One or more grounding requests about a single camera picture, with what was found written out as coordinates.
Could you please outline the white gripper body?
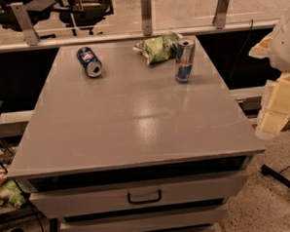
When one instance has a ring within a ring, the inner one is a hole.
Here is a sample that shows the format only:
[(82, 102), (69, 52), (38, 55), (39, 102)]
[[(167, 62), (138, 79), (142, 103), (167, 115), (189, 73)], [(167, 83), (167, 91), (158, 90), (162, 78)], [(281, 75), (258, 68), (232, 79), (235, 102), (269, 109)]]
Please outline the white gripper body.
[(290, 7), (273, 28), (269, 48), (270, 66), (290, 72)]

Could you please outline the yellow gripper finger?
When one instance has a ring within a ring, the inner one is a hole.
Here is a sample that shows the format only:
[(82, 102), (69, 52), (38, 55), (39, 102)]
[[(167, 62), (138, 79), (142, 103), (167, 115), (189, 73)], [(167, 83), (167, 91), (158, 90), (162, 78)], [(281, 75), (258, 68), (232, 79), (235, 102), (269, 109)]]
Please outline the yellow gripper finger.
[(290, 73), (276, 81), (268, 80), (261, 98), (262, 109), (257, 117), (255, 135), (267, 140), (277, 136), (290, 118)]
[(268, 35), (264, 36), (263, 39), (254, 45), (251, 50), (249, 51), (249, 55), (253, 58), (263, 59), (268, 58), (270, 56), (270, 41), (272, 35), (269, 33)]

